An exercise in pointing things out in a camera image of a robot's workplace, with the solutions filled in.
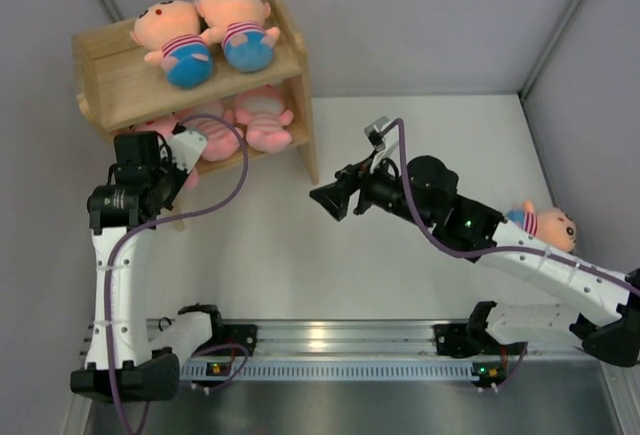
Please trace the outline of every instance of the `pink plush toy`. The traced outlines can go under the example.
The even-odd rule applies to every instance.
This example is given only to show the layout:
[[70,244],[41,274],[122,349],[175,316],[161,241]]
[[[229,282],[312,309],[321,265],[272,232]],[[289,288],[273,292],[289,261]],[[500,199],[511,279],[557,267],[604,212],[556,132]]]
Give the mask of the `pink plush toy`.
[[[189,115],[207,114],[218,115],[229,123],[235,123],[233,111],[225,110],[218,100],[203,103],[195,107],[187,108],[176,112],[175,116],[179,122],[182,122]],[[202,158],[210,162],[225,160],[229,158],[240,146],[237,137],[225,127],[222,123],[206,118],[198,118],[184,123],[186,127],[194,128],[204,134],[207,139],[207,147],[202,152]],[[236,127],[236,131],[242,137],[242,130]]]
[[209,44],[222,44],[230,65],[241,72],[265,68],[273,59],[273,46],[280,29],[265,30],[271,6],[262,0],[198,0],[196,8],[209,28],[202,38]]
[[[173,115],[165,115],[164,117],[160,117],[155,120],[134,125],[133,130],[136,132],[158,132],[167,141],[169,141],[171,137],[173,137],[173,129],[175,128],[176,123],[178,123],[176,117]],[[199,180],[198,172],[194,167],[187,177],[187,180],[184,182],[184,186],[185,188],[194,188],[198,185]]]
[[536,214],[527,200],[521,209],[510,210],[506,216],[532,237],[559,250],[570,252],[576,245],[576,224],[558,208]]
[[291,143],[283,127],[293,121],[284,98],[275,87],[265,85],[241,93],[235,100],[236,120],[247,126],[247,144],[260,152],[275,153]]
[[193,88],[213,71],[209,47],[199,33],[200,19],[194,5],[175,0],[145,10],[136,20],[131,38],[150,50],[145,61],[162,67],[170,83]]

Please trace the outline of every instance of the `shelf board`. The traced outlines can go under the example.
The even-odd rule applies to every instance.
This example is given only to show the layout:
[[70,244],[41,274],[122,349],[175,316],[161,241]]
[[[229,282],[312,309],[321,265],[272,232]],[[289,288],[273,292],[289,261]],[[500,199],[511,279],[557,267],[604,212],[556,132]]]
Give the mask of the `shelf board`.
[[100,117],[107,132],[125,128],[171,111],[233,95],[299,75],[302,68],[286,43],[274,47],[274,60],[264,70],[241,73],[221,50],[214,50],[214,74],[202,85],[184,90],[167,82],[164,72],[144,62],[144,48],[134,48],[96,60]]
[[[302,120],[299,117],[293,119],[293,123],[287,127],[287,131],[293,137],[292,142],[287,146],[286,149],[299,147],[309,142],[309,132]],[[264,155],[268,155],[263,152],[258,152],[253,148],[249,147],[249,160],[255,160],[256,158],[262,157]],[[207,162],[206,160],[200,159],[196,164],[196,168],[198,169],[198,174],[203,174],[207,172],[213,172],[216,170],[224,170],[225,168],[230,168],[235,165],[239,165],[242,163],[242,151],[238,150],[231,157],[226,160],[222,160],[220,162]]]

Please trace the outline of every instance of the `stuffed doll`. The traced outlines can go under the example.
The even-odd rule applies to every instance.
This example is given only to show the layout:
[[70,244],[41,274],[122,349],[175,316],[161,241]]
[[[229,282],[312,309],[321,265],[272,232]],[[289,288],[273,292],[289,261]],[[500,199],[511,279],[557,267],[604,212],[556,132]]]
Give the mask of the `stuffed doll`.
[[[235,123],[233,111],[225,110],[218,100],[181,110],[176,112],[175,116],[179,122],[182,122],[182,120],[190,115],[207,113],[210,113],[211,115],[218,115],[231,124]],[[196,129],[207,137],[207,146],[202,152],[202,158],[210,162],[226,160],[233,155],[240,146],[238,138],[231,132],[231,130],[216,120],[197,118],[184,122],[184,126]],[[242,138],[242,130],[237,127],[235,130]]]
[[193,88],[213,72],[213,58],[199,33],[200,19],[194,5],[174,0],[145,10],[136,20],[131,38],[150,50],[144,60],[162,67],[169,83]]
[[[136,132],[158,132],[165,138],[165,140],[169,141],[171,137],[173,137],[173,129],[175,128],[176,123],[178,123],[176,117],[173,115],[165,115],[164,117],[160,117],[155,120],[134,125],[131,128]],[[187,180],[184,182],[185,188],[196,187],[199,179],[198,172],[194,167],[187,177]]]
[[284,127],[293,112],[287,109],[282,93],[271,85],[241,93],[235,100],[236,121],[247,126],[247,144],[260,152],[275,153],[291,143]]
[[576,245],[576,224],[558,208],[535,213],[533,203],[527,200],[522,208],[507,212],[506,217],[532,237],[559,250],[570,252]]
[[273,59],[280,29],[264,29],[271,6],[261,0],[198,0],[196,8],[209,26],[202,38],[222,44],[229,62],[241,72],[265,68]]

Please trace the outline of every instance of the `wall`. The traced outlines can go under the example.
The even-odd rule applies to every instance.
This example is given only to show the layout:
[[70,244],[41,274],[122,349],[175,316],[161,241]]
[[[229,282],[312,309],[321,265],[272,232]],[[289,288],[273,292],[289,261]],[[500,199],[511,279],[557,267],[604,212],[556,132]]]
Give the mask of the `wall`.
[[[116,0],[137,16],[161,0]],[[568,0],[286,0],[318,95],[514,93]]]
[[640,266],[640,0],[588,0],[528,103],[558,203],[581,254]]
[[71,33],[95,0],[3,0],[0,433],[59,433],[95,285],[86,199],[110,150],[75,105]]

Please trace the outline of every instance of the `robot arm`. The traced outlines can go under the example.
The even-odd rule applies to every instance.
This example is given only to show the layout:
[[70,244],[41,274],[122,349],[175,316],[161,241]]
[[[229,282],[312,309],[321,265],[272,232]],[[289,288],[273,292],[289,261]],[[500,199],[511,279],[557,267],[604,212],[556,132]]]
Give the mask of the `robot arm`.
[[[373,153],[337,172],[336,182],[312,190],[311,198],[340,221],[349,198],[359,192],[354,214],[375,205],[411,223],[421,222],[425,236],[441,251],[499,269],[562,301],[524,307],[480,302],[467,325],[472,341],[561,343],[582,346],[610,364],[636,364],[640,297],[628,287],[640,288],[640,270],[628,275],[605,270],[529,236],[501,212],[458,194],[458,175],[434,157],[416,157],[406,165],[407,173],[400,173],[388,158],[399,143],[390,126],[383,118],[367,127]],[[407,200],[408,191],[412,200]]]
[[[84,367],[71,374],[74,393],[111,401],[112,366],[123,402],[169,400],[178,389],[182,364],[216,334],[221,320],[215,307],[196,305],[181,310],[175,322],[149,342],[145,306],[155,235],[155,227],[145,224],[155,220],[162,208],[172,209],[206,143],[200,133],[181,125],[168,141],[156,132],[115,137],[117,162],[109,169],[107,184],[97,187],[87,203],[96,253],[96,305]],[[130,238],[109,262],[127,233]],[[107,274],[111,280],[105,284]]]

